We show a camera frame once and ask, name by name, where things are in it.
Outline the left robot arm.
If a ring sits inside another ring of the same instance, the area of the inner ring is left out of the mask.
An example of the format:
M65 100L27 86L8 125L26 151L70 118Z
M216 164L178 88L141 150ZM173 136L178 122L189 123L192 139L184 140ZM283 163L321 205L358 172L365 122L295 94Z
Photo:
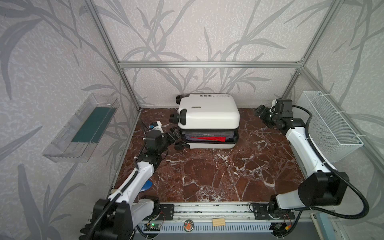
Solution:
M142 220L159 215L157 198L135 200L159 167L162 154L180 137L177 127L164 132L161 122L149 126L142 149L134 159L132 173L107 199L95 203L90 223L81 229L81 240L131 240Z

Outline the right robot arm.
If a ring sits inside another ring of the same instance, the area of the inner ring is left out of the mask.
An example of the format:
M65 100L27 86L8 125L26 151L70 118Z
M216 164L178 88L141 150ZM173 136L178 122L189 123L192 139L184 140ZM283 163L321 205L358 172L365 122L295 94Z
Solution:
M260 105L255 115L269 128L277 128L289 141L306 179L297 190L273 195L267 206L269 215L278 218L288 211L315 210L328 215L356 220L368 215L370 206L366 197L350 183L345 172L339 172L320 152L310 136L313 114L292 100L276 99L268 108ZM342 203L347 189L351 189L362 201L363 209L353 215L326 210L328 206Z

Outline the grey towel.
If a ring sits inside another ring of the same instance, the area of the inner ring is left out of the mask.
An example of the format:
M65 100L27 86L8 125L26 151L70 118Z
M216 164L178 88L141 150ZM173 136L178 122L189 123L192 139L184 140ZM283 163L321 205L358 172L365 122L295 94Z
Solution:
M210 137L224 137L232 138L237 133L236 131L187 131L182 130L182 134L193 138L210 138Z

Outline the black and white suitcase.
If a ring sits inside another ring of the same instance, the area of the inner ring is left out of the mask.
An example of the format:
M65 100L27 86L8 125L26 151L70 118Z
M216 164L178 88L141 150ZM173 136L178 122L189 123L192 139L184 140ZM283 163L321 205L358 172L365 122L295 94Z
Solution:
M239 141L240 113L234 98L228 94L188 94L176 96L178 112L170 115L169 122L177 124L181 141L176 150L183 149L232 149ZM187 131L236 131L225 143L211 141L186 141L182 130Z

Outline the purple trousers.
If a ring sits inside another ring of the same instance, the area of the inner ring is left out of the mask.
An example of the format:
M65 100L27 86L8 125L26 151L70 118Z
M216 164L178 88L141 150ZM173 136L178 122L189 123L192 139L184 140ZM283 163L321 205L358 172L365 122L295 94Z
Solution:
M189 135L184 135L186 141L192 141L193 139Z

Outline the red t-shirt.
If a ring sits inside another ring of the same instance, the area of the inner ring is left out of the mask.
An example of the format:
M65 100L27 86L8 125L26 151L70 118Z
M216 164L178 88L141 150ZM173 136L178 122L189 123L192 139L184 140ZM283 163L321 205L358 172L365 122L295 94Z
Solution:
M190 137L191 141L226 142L226 137Z

